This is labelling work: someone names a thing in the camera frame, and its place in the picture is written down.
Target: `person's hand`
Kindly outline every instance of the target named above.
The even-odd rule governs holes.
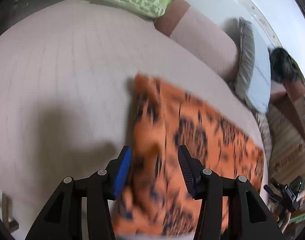
[[[273,213],[273,217],[274,217],[275,221],[278,222],[279,216],[276,214],[276,212]],[[282,225],[280,226],[280,230],[282,231],[282,233],[285,231],[285,229],[288,226],[290,220],[291,220],[291,213],[288,210],[286,210],[284,221],[283,221]]]

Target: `metal screw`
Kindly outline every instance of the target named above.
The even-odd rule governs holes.
[[[210,175],[212,171],[210,169],[203,169],[203,174]]]
[[[72,181],[72,178],[71,178],[71,177],[65,177],[65,178],[63,179],[63,182],[66,183],[66,184],[70,183],[71,181]]]
[[[241,182],[246,182],[246,181],[247,181],[247,178],[246,178],[245,176],[243,176],[243,175],[240,175],[240,176],[238,177],[238,179],[239,179],[239,181],[241,181]]]
[[[106,175],[107,171],[105,169],[101,169],[98,171],[98,175],[102,176],[102,175]]]

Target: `brown blanket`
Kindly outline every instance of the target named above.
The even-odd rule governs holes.
[[[186,145],[193,158],[220,176],[244,175],[260,190],[263,152],[235,124],[160,79],[137,75],[135,89],[139,105],[133,161],[129,184],[113,219],[115,234],[177,236],[195,231],[201,201],[187,192],[177,157],[180,145]],[[222,230],[227,225],[224,197]]]

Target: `light blue cushion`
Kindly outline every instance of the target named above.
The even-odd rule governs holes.
[[[266,113],[270,98],[270,61],[267,45],[249,21],[239,19],[240,61],[235,92],[251,110]]]

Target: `folded orange fabric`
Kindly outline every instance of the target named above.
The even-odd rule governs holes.
[[[201,201],[187,192],[177,157],[180,145],[218,175],[244,175],[260,190],[263,152],[235,124],[161,79],[139,74],[134,83],[139,105],[133,161],[113,219],[115,234],[177,236],[195,231]],[[223,198],[222,231],[228,225],[227,200]]]

